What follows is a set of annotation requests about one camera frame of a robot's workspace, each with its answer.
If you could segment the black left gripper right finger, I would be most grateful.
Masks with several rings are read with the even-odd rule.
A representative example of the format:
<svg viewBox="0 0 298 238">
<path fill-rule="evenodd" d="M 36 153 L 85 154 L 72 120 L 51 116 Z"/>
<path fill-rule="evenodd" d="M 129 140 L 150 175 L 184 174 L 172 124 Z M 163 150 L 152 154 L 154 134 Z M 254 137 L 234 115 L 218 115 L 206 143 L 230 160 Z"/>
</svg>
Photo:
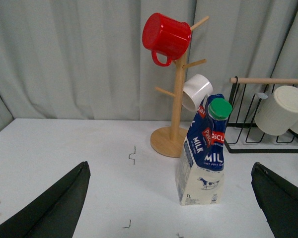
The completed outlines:
<svg viewBox="0 0 298 238">
<path fill-rule="evenodd" d="M 251 185 L 276 238 L 298 238 L 298 187 L 256 162 Z"/>
</svg>

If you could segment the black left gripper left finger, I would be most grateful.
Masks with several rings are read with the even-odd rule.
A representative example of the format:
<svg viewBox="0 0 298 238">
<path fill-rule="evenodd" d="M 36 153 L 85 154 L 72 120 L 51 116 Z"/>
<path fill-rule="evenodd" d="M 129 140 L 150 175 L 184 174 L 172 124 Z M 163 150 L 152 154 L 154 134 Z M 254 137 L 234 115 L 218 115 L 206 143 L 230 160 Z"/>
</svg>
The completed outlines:
<svg viewBox="0 0 298 238">
<path fill-rule="evenodd" d="M 0 238 L 71 238 L 74 235 L 90 179 L 81 162 L 60 180 L 0 225 Z"/>
</svg>

